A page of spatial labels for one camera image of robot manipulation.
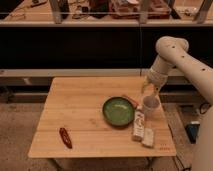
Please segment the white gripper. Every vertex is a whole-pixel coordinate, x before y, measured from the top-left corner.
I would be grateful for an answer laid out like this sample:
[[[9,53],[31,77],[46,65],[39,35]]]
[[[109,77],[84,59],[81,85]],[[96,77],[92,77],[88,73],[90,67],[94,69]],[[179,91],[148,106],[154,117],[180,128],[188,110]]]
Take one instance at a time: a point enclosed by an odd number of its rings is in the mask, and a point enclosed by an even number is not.
[[[157,98],[159,96],[160,89],[167,82],[168,76],[158,73],[157,71],[150,69],[148,71],[147,77],[144,77],[144,81],[141,87],[141,93],[144,93],[146,87],[149,85],[149,82],[154,85],[153,92],[151,93],[152,98]]]

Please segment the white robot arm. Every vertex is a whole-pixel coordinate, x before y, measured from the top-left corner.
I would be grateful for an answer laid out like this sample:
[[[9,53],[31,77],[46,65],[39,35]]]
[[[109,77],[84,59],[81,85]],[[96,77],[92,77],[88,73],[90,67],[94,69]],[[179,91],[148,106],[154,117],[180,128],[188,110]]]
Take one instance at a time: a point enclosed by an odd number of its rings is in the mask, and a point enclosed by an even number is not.
[[[184,38],[160,37],[155,44],[156,59],[146,73],[148,83],[160,90],[175,66],[210,104],[199,127],[191,171],[213,171],[213,68],[188,54]]]

